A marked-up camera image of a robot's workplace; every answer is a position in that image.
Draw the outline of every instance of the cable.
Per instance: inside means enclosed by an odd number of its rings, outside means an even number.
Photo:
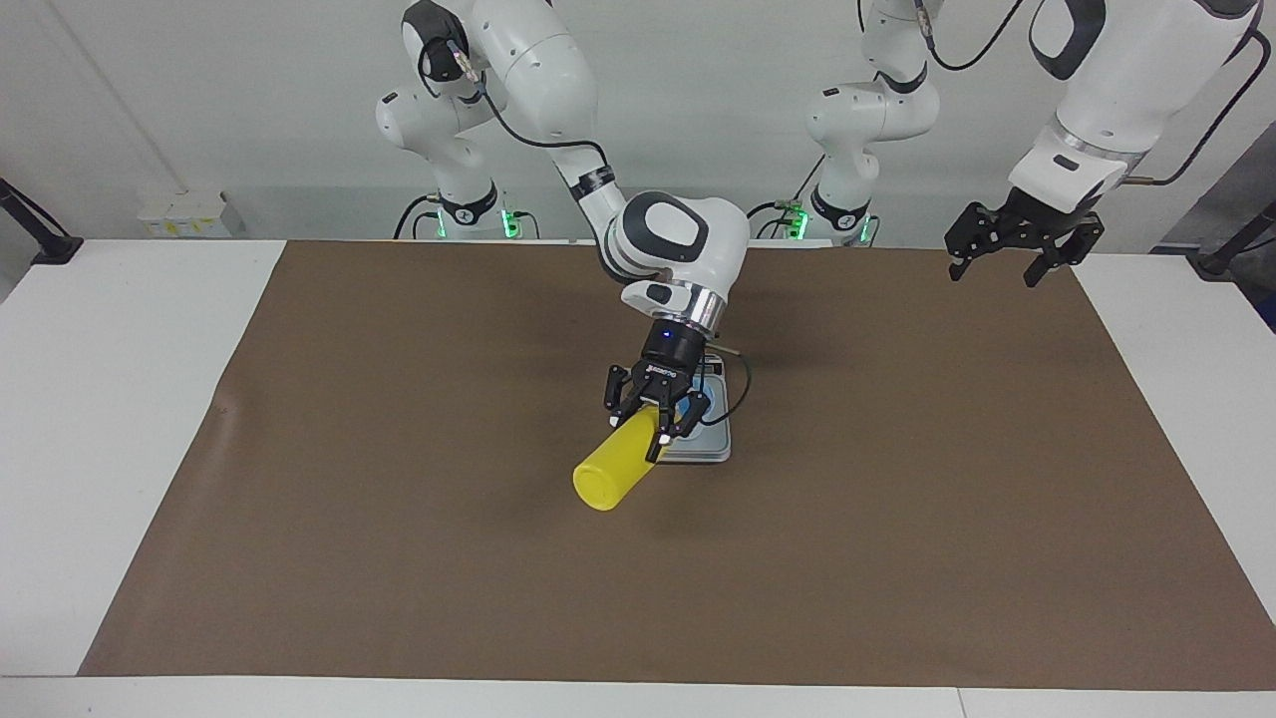
[[[457,64],[461,65],[461,71],[466,73],[466,75],[475,83],[475,89],[482,93],[484,99],[487,101],[487,106],[491,107],[491,114],[496,117],[496,121],[500,122],[500,126],[503,126],[505,131],[509,133],[510,136],[522,142],[523,144],[527,144],[530,147],[540,147],[541,149],[591,147],[593,148],[595,152],[598,153],[598,157],[602,158],[604,165],[611,165],[611,162],[607,161],[607,150],[604,149],[601,144],[593,142],[592,139],[570,139],[567,142],[541,142],[538,139],[528,139],[522,134],[518,134],[518,131],[516,131],[514,128],[509,126],[509,122],[505,121],[505,117],[504,115],[500,114],[500,110],[496,108],[496,102],[491,98],[491,94],[487,92],[486,75],[478,77],[477,74],[475,74],[475,69],[470,64],[470,56],[466,55],[463,50],[461,50],[461,46],[457,45],[456,41],[449,40],[448,48],[452,50],[452,55],[457,59]]]
[[[536,214],[531,212],[514,212],[516,217],[528,217],[532,219],[532,226],[536,227],[536,238],[541,238],[541,222],[536,219]]]
[[[961,65],[949,65],[948,62],[944,61],[943,57],[939,56],[939,51],[935,50],[935,37],[930,27],[930,13],[926,11],[925,6],[921,4],[921,0],[914,0],[914,4],[917,6],[917,20],[921,24],[921,34],[926,40],[926,48],[930,50],[930,56],[935,59],[935,62],[938,62],[940,68],[949,71],[960,73],[962,70],[968,70],[970,68],[974,68],[980,60],[984,59],[984,55],[988,55],[988,51],[991,50],[994,45],[997,45],[997,41],[1000,40],[1002,33],[1005,32],[1007,26],[1011,24],[1012,19],[1014,19],[1014,14],[1018,13],[1020,8],[1023,6],[1023,0],[1014,0],[1014,4],[1011,5],[1011,10],[1005,13],[1005,18],[1002,19],[1002,24],[997,27],[997,32],[993,33],[991,38],[989,38],[988,45],[985,45],[984,48],[979,51],[979,55],[975,55],[972,60],[970,60],[968,62],[962,62]]]
[[[767,209],[780,209],[780,207],[776,207],[775,201],[767,201],[764,204],[758,204],[753,209],[749,209],[749,214],[748,216],[752,219],[752,218],[757,217],[759,213],[766,212]]]
[[[799,199],[801,199],[801,193],[806,191],[806,186],[810,184],[810,180],[815,179],[815,172],[818,172],[819,168],[822,166],[824,166],[824,159],[827,159],[827,158],[828,158],[828,154],[820,154],[819,159],[815,159],[815,166],[810,168],[810,172],[806,175],[806,179],[803,180],[801,186],[798,187],[798,191],[794,193],[792,198],[790,198],[789,201],[798,201]],[[785,209],[785,213],[781,214],[780,218],[781,219],[787,219],[789,218],[789,209]],[[762,228],[766,230],[768,226],[771,226],[771,222],[767,222],[766,224],[763,224]],[[775,238],[776,233],[778,231],[780,231],[780,226],[777,224],[776,228],[771,230],[771,238]],[[758,232],[758,237],[757,238],[762,238],[762,232],[760,231]]]
[[[775,231],[780,231],[780,227],[782,227],[787,221],[789,219],[786,219],[785,217],[780,217],[778,219],[771,219],[769,222],[762,224],[762,228],[758,230],[758,235],[754,236],[753,238],[762,238],[762,232],[767,231],[767,227],[769,227],[772,224],[775,224],[775,227],[776,227]],[[772,233],[771,238],[775,238],[775,237],[776,237],[776,235]]]
[[[607,161],[607,152],[602,148],[601,144],[598,144],[597,142],[593,142],[592,139],[573,139],[573,140],[569,140],[569,142],[540,142],[537,139],[528,139],[528,138],[518,134],[518,131],[516,131],[514,128],[509,126],[509,122],[505,121],[505,117],[500,114],[500,110],[496,108],[496,102],[494,102],[493,98],[491,98],[491,94],[487,93],[487,87],[486,85],[480,87],[478,91],[482,92],[484,99],[486,99],[487,101],[487,106],[491,107],[491,114],[496,117],[496,121],[500,122],[500,126],[505,128],[505,131],[509,133],[509,136],[513,136],[514,139],[522,142],[523,144],[527,144],[530,147],[540,147],[541,149],[564,149],[564,148],[568,148],[568,147],[592,147],[598,153],[598,157],[602,158],[602,163],[604,165],[610,165],[611,163],[611,162]]]
[[[425,45],[421,45],[421,54],[416,56],[416,74],[421,78],[421,84],[425,85],[425,91],[430,93],[430,97],[438,99],[439,93],[430,87],[430,80],[425,78]]]
[[[484,83],[484,87],[487,87],[487,70],[484,70],[482,74],[478,75],[478,82]],[[459,99],[462,105],[477,105],[478,101],[482,99],[482,92],[475,89],[473,94],[470,97],[461,97]]]
[[[426,217],[429,217],[431,219],[438,219],[439,218],[439,213],[438,212],[425,212],[425,213],[417,216],[417,218],[412,219],[412,238],[419,238],[417,235],[416,235],[416,227],[417,227],[417,224],[421,223],[421,219],[424,219]]]
[[[721,417],[718,417],[717,420],[713,420],[712,422],[703,422],[703,425],[706,427],[716,427],[716,426],[721,425],[722,422],[730,420],[731,416],[735,414],[736,411],[740,409],[740,407],[744,407],[744,400],[749,398],[749,390],[753,389],[753,366],[749,363],[749,358],[744,353],[740,353],[739,351],[736,351],[734,348],[727,348],[726,346],[722,346],[722,344],[718,344],[718,343],[712,343],[712,342],[707,343],[706,346],[708,346],[709,348],[713,348],[716,351],[721,351],[722,353],[730,353],[731,356],[735,356],[736,358],[739,358],[740,363],[744,365],[744,392],[740,394],[740,399],[735,400],[735,404],[730,409],[727,409],[726,414],[722,414]],[[704,356],[702,355],[701,356],[701,365],[703,366],[703,363],[704,363]],[[704,375],[703,375],[703,370],[702,370],[702,374],[701,374],[701,377],[702,377],[701,379],[701,386],[704,385],[703,376]]]
[[[413,209],[416,209],[417,207],[420,207],[421,204],[424,204],[426,201],[434,201],[434,195],[433,194],[422,194],[421,196],[417,196],[416,199],[413,199],[407,205],[407,209],[403,209],[403,216],[399,217],[399,223],[394,227],[394,238],[402,238],[401,235],[403,233],[403,227],[407,224],[407,218],[412,216],[412,210]]]
[[[1272,43],[1271,41],[1267,40],[1267,36],[1263,34],[1263,32],[1258,28],[1250,28],[1249,31],[1247,31],[1245,34],[1249,37],[1249,40],[1254,40],[1258,42],[1259,47],[1262,47],[1263,50],[1263,56],[1258,60],[1258,65],[1254,68],[1254,71],[1249,74],[1249,79],[1247,79],[1245,83],[1240,85],[1240,89],[1238,89],[1236,93],[1231,96],[1231,99],[1229,99],[1228,103],[1224,105],[1222,111],[1220,111],[1219,116],[1213,119],[1213,122],[1210,125],[1210,129],[1205,131],[1205,134],[1201,136],[1201,140],[1197,142],[1196,148],[1192,149],[1192,153],[1188,154],[1188,158],[1183,161],[1183,165],[1178,168],[1178,171],[1161,180],[1152,177],[1142,177],[1142,176],[1125,177],[1125,181],[1122,184],[1128,184],[1132,186],[1165,186],[1168,184],[1174,184],[1175,181],[1178,181],[1179,177],[1183,176],[1183,172],[1188,171],[1192,163],[1196,162],[1197,156],[1201,154],[1202,149],[1205,149],[1206,143],[1208,143],[1210,139],[1213,136],[1213,133],[1219,129],[1219,125],[1221,125],[1222,121],[1228,119],[1228,115],[1231,112],[1233,107],[1235,107],[1236,103],[1240,102],[1240,98],[1245,96],[1245,92],[1248,92],[1249,88],[1253,87],[1256,82],[1258,82],[1259,75],[1263,74],[1263,70],[1267,69],[1267,62],[1271,60]],[[1249,40],[1245,41],[1245,45],[1249,45]]]

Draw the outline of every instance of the brown paper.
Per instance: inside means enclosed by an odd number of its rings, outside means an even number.
[[[1276,689],[1099,316],[1026,264],[750,253],[734,457],[604,515],[572,469],[649,323],[593,249],[291,242],[82,675]]]

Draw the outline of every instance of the white wall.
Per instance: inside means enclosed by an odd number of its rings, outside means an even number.
[[[387,236],[406,200],[431,184],[371,119],[378,97],[412,80],[398,40],[407,4],[9,0],[0,4],[0,172],[88,236],[138,235],[137,191],[181,186],[227,190],[255,236]],[[949,3],[942,52],[968,57],[1008,4]],[[880,147],[883,242],[938,245],[967,201],[1004,198],[1009,167],[1062,97],[1025,41],[1032,5],[975,70],[933,68],[944,110],[931,134]],[[601,78],[600,139],[627,187],[745,205],[791,194],[818,156],[803,124],[809,97],[872,77],[852,0],[556,6]],[[1180,115],[1143,171],[1176,166],[1256,55],[1247,50]],[[1272,116],[1276,71],[1179,184],[1104,201],[1102,246],[1155,244]],[[495,126],[475,136],[546,233],[586,232],[541,153]],[[0,224],[0,236],[13,231]]]

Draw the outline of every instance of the black stand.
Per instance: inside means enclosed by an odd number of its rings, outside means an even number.
[[[1231,260],[1254,242],[1256,238],[1276,224],[1276,201],[1267,205],[1257,217],[1242,227],[1236,236],[1228,240],[1217,251],[1212,254],[1189,254],[1188,263],[1197,270],[1205,281],[1226,282],[1231,281]]]
[[[57,236],[40,221],[40,217],[27,207],[22,194],[11,184],[0,179],[0,207],[14,218],[22,228],[36,237],[40,254],[31,260],[34,264],[65,264],[79,251],[84,238],[79,236]]]

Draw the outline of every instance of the black cable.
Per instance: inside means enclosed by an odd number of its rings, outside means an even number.
[[[433,199],[434,199],[433,194],[422,194],[421,196],[413,199],[407,205],[407,209],[403,209],[403,216],[399,217],[399,223],[394,227],[394,238],[401,238],[401,235],[403,233],[403,227],[407,226],[407,218],[412,216],[412,210],[426,201],[431,201]]]
[[[819,168],[824,166],[824,159],[827,158],[828,154],[820,154],[819,159],[815,159],[815,166],[810,168],[810,172],[806,175],[806,179],[803,180],[801,186],[798,187],[798,191],[794,193],[792,198],[790,198],[789,201],[798,201],[799,199],[801,199],[801,193],[806,191],[806,186],[810,184],[810,180],[815,179],[815,172],[818,172]],[[785,213],[780,216],[780,219],[787,219],[787,218],[789,218],[789,209],[785,209]],[[771,222],[763,224],[762,228],[766,230],[768,226],[771,226]],[[776,232],[778,231],[780,226],[777,224],[776,228],[771,230],[771,238],[775,238]],[[758,232],[757,238],[762,238],[760,231]]]
[[[749,218],[752,219],[752,218],[757,217],[758,214],[760,214],[762,212],[766,212],[767,209],[778,209],[778,208],[780,207],[776,207],[775,201],[767,201],[764,204],[758,204],[753,209],[749,209]]]
[[[735,400],[735,404],[732,404],[731,408],[727,409],[726,414],[722,414],[721,417],[718,417],[717,420],[713,420],[712,422],[703,422],[703,425],[706,427],[716,427],[716,426],[721,425],[722,422],[730,420],[731,416],[735,414],[740,409],[740,407],[744,407],[744,400],[749,398],[749,390],[753,389],[753,366],[749,365],[749,358],[744,353],[740,353],[739,351],[727,351],[725,347],[721,347],[721,346],[717,346],[715,348],[717,348],[718,351],[721,351],[723,353],[730,353],[730,355],[735,356],[736,358],[739,358],[740,363],[744,365],[744,392],[740,393],[740,399]],[[701,379],[701,386],[703,386],[703,383],[704,383],[704,380]]]
[[[421,219],[425,219],[426,217],[429,217],[431,219],[438,219],[439,218],[439,213],[438,212],[425,212],[425,213],[417,216],[417,218],[412,219],[412,238],[420,238],[416,235],[416,227],[417,227],[417,224],[421,223]]]
[[[988,45],[985,45],[984,48],[979,51],[979,55],[975,55],[975,57],[971,61],[962,62],[961,65],[949,65],[948,62],[944,61],[943,57],[939,56],[939,51],[935,50],[935,38],[928,34],[926,47],[930,50],[930,56],[935,59],[935,62],[938,62],[940,68],[949,71],[960,73],[962,70],[968,70],[970,68],[974,68],[980,60],[984,59],[984,55],[988,55],[988,51],[991,50],[994,45],[997,45],[997,41],[1000,40],[1002,33],[1005,32],[1007,26],[1011,24],[1012,19],[1014,19],[1014,14],[1020,11],[1021,6],[1023,6],[1023,0],[1014,0],[1014,4],[1011,5],[1011,10],[1005,13],[1005,18],[1002,19],[1002,24],[997,27],[997,32],[993,33],[991,38],[989,38]]]
[[[494,102],[493,98],[491,98],[491,94],[487,93],[487,85],[482,84],[482,83],[480,83],[480,84],[481,84],[481,87],[478,88],[478,92],[482,92],[484,99],[486,99],[487,101],[487,106],[491,107],[491,114],[496,117],[496,121],[500,122],[500,126],[505,128],[505,131],[509,133],[509,136],[513,136],[514,139],[522,142],[523,144],[527,144],[530,147],[540,147],[541,149],[564,149],[564,148],[568,148],[568,147],[592,147],[598,153],[598,157],[602,158],[602,163],[604,165],[610,165],[611,163],[611,162],[607,161],[607,152],[606,152],[606,149],[604,149],[601,144],[598,144],[597,142],[593,142],[592,139],[573,139],[573,140],[569,140],[569,142],[540,142],[538,139],[528,139],[528,138],[518,134],[518,131],[516,131],[514,128],[509,126],[509,122],[505,121],[505,117],[500,114],[500,110],[496,108],[496,102]]]
[[[536,238],[541,238],[541,223],[536,219],[536,214],[531,212],[514,212],[514,216],[531,218],[532,226],[536,227]]]
[[[1253,87],[1256,82],[1258,82],[1259,75],[1263,74],[1263,70],[1267,69],[1267,62],[1271,60],[1272,43],[1271,41],[1267,40],[1267,36],[1263,34],[1263,32],[1258,28],[1250,28],[1249,31],[1247,31],[1245,34],[1249,40],[1257,41],[1259,47],[1262,47],[1263,50],[1263,56],[1262,59],[1258,60],[1258,66],[1254,68],[1254,71],[1249,74],[1249,79],[1247,79],[1245,83],[1240,85],[1240,89],[1238,89],[1236,93],[1231,96],[1231,99],[1229,99],[1228,103],[1224,105],[1222,111],[1219,112],[1219,116],[1213,119],[1213,122],[1210,125],[1210,129],[1205,131],[1205,135],[1201,136],[1201,140],[1197,142],[1196,148],[1192,149],[1192,153],[1188,154],[1188,158],[1183,161],[1183,165],[1178,168],[1178,171],[1161,180],[1138,177],[1138,181],[1128,182],[1131,186],[1165,186],[1168,184],[1174,184],[1179,177],[1183,176],[1183,172],[1188,171],[1192,163],[1196,162],[1197,156],[1201,154],[1202,149],[1205,149],[1206,143],[1208,143],[1210,139],[1213,136],[1213,133],[1219,129],[1219,125],[1221,125],[1222,121],[1228,119],[1228,115],[1231,112],[1233,107],[1235,107],[1236,103],[1240,102],[1240,98],[1245,96],[1245,92],[1248,92],[1249,88]],[[1245,41],[1245,45],[1249,45],[1249,40]]]
[[[439,93],[430,87],[430,80],[425,78],[425,45],[421,45],[421,54],[416,56],[416,74],[421,78],[421,84],[425,85],[425,91],[430,93],[430,97],[438,99]]]
[[[481,82],[484,87],[487,87],[487,70],[484,70],[478,75],[478,82]],[[473,94],[471,94],[470,97],[461,97],[459,99],[462,105],[477,105],[478,101],[482,99],[482,91],[475,89]]]
[[[771,219],[769,222],[767,222],[767,223],[762,224],[762,228],[760,228],[760,230],[758,230],[758,235],[757,235],[757,236],[754,236],[753,238],[762,238],[762,232],[767,231],[767,227],[769,227],[769,226],[772,226],[772,224],[775,224],[775,226],[776,226],[776,230],[775,230],[775,231],[778,231],[778,230],[780,230],[780,227],[781,227],[781,226],[783,226],[783,224],[785,224],[785,222],[787,222],[787,221],[789,221],[789,219],[786,219],[785,217],[780,217],[778,219]],[[772,232],[772,235],[771,235],[771,238],[775,238],[775,237],[776,237],[776,235],[775,235],[775,232]]]

